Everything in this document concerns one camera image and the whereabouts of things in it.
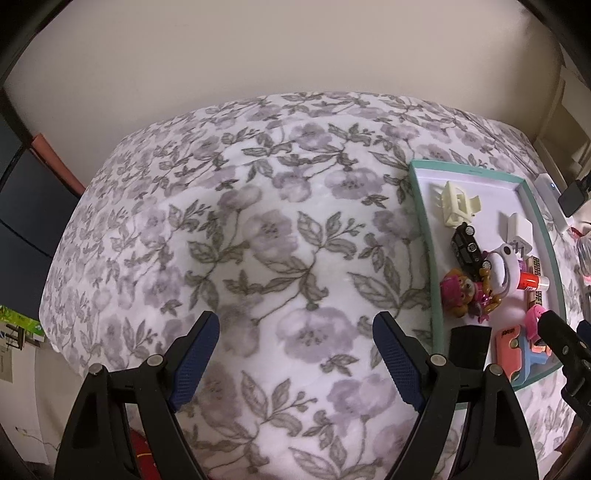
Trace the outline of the orange blue box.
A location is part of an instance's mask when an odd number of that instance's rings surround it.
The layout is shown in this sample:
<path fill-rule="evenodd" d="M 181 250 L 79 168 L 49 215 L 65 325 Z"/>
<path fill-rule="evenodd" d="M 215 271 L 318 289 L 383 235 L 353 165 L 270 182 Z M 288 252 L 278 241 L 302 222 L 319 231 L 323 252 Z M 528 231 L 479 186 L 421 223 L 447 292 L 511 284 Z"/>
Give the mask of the orange blue box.
<path fill-rule="evenodd" d="M 517 349 L 520 352 L 521 364 L 511 374 L 511 383 L 515 387 L 523 386 L 529 379 L 535 365 L 545 365 L 552 355 L 551 349 L 541 338 L 538 323 L 546 309 L 533 305 L 525 315 L 523 323 L 518 326 Z"/>

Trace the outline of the gold black patterned lighter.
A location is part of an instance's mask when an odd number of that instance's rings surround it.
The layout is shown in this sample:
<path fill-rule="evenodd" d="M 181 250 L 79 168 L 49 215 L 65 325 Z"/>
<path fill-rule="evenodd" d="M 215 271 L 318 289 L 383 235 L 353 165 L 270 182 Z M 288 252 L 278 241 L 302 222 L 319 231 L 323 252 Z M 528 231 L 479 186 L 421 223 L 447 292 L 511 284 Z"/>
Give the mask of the gold black patterned lighter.
<path fill-rule="evenodd" d="M 526 294 L 527 307 L 543 305 L 543 293 L 549 287 L 549 281 L 542 275 L 541 263 L 538 257 L 529 256 L 526 259 L 527 272 L 530 276 Z"/>

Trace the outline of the red white small bottle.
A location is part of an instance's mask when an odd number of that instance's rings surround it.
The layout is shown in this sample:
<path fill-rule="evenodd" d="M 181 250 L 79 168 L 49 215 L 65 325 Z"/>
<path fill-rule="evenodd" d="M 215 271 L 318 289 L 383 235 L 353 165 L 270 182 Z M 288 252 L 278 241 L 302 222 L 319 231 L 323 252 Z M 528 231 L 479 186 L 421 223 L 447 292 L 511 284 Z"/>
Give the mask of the red white small bottle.
<path fill-rule="evenodd" d="M 523 291 L 541 291 L 545 292 L 550 287 L 550 280 L 543 276 L 531 272 L 520 273 L 518 289 Z"/>

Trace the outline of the black power adapter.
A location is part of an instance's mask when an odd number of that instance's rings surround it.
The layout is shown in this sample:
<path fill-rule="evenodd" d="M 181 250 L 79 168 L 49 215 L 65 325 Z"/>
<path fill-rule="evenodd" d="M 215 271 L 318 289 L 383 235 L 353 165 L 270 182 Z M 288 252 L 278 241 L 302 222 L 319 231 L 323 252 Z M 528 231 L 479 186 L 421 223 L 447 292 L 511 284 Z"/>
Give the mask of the black power adapter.
<path fill-rule="evenodd" d="M 449 359 L 459 368 L 482 371 L 489 353 L 492 328 L 463 325 L 451 330 Z"/>

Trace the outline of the pink puppy toy figure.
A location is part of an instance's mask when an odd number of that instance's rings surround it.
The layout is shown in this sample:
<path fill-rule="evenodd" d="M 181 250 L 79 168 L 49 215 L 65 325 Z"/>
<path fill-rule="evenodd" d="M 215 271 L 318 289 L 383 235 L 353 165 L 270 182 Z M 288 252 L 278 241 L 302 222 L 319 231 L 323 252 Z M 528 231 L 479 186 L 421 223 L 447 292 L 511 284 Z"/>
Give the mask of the pink puppy toy figure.
<path fill-rule="evenodd" d="M 489 320 L 490 314 L 502 303 L 500 296 L 493 294 L 491 271 L 481 271 L 483 279 L 473 281 L 463 271 L 452 269 L 440 282 L 443 309 L 462 318 L 476 317 L 479 323 Z"/>

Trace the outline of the black toy car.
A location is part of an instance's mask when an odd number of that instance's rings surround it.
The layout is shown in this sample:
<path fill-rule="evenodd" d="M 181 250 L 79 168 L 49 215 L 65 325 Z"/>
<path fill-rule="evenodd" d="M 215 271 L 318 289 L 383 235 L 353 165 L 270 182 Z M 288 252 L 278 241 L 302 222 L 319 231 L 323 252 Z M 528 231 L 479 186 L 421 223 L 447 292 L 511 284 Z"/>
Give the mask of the black toy car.
<path fill-rule="evenodd" d="M 480 249 L 475 238 L 475 228 L 463 222 L 460 224 L 451 239 L 452 250 L 462 271 L 473 281 L 481 281 L 483 269 L 491 270 L 492 264 Z"/>

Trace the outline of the cream plastic clip frame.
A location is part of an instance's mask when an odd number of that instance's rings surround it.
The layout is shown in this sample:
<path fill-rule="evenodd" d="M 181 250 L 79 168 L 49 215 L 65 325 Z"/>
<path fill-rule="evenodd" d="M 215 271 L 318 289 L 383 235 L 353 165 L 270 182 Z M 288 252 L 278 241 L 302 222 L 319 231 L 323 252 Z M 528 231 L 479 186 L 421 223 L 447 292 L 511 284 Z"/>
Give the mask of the cream plastic clip frame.
<path fill-rule="evenodd" d="M 470 197 L 459 185 L 448 181 L 440 194 L 440 205 L 443 223 L 447 227 L 458 227 L 481 212 L 482 203 L 479 196 Z"/>

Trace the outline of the pink blue box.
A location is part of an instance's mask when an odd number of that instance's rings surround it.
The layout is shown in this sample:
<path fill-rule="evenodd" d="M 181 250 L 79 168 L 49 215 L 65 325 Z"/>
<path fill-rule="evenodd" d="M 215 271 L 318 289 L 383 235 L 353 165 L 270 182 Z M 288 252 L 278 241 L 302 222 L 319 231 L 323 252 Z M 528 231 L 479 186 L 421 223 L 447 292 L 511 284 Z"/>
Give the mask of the pink blue box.
<path fill-rule="evenodd" d="M 521 326 L 500 330 L 495 337 L 495 359 L 511 382 L 523 369 L 524 354 L 520 346 Z"/>

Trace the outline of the white power adapter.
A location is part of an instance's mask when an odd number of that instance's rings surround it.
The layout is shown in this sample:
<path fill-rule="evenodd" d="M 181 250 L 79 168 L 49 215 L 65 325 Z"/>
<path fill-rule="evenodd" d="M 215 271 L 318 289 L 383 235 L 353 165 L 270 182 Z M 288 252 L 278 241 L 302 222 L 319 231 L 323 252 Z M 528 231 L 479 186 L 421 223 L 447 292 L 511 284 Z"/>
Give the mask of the white power adapter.
<path fill-rule="evenodd" d="M 518 212 L 500 215 L 502 238 L 521 255 L 529 254 L 534 246 L 533 224 Z"/>

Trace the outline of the teal shallow box tray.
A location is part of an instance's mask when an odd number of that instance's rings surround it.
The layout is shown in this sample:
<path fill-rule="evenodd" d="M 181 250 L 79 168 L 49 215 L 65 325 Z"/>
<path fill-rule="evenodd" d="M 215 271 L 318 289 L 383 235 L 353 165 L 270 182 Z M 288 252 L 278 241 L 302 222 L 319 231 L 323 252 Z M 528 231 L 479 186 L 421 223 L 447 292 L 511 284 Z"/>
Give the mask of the teal shallow box tray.
<path fill-rule="evenodd" d="M 492 330 L 486 358 L 515 390 L 556 371 L 542 313 L 566 314 L 559 262 L 526 181 L 503 172 L 414 160 L 410 181 L 427 242 L 433 350 L 447 353 L 469 326 Z"/>

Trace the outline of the black plugged charger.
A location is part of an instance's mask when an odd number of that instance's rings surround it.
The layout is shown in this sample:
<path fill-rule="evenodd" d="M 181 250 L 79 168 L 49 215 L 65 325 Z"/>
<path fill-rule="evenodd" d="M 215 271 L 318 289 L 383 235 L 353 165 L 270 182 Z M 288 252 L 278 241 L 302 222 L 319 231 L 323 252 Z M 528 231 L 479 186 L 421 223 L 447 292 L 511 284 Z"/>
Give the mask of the black plugged charger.
<path fill-rule="evenodd" d="M 575 180 L 558 198 L 563 214 L 567 218 L 573 216 L 587 202 L 589 194 L 590 177 Z"/>

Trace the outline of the white power strip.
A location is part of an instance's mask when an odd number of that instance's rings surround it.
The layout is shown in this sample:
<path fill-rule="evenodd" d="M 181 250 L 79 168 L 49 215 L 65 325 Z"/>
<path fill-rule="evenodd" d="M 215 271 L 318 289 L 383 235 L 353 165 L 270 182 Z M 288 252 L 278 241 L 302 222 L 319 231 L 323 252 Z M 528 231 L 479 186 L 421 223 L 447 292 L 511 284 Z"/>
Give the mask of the white power strip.
<path fill-rule="evenodd" d="M 570 228 L 569 221 L 558 202 L 561 192 L 551 176 L 548 173 L 540 174 L 534 181 L 534 185 L 551 214 L 557 231 L 563 233 L 568 230 Z"/>

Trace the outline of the floral fleece blanket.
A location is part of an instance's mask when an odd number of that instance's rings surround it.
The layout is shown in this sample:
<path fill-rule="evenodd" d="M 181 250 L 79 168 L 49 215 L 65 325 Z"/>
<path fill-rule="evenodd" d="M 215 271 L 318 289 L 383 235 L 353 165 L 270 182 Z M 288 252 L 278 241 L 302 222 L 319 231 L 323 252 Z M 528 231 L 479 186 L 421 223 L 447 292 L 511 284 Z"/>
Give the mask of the floral fleece blanket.
<path fill-rule="evenodd" d="M 372 340 L 433 341 L 415 159 L 533 181 L 519 130 L 368 93 L 291 93 L 126 136 L 54 255 L 40 321 L 78 373 L 133 368 L 205 310 L 221 337 L 178 421 L 216 479 L 381 479 L 415 420 Z"/>

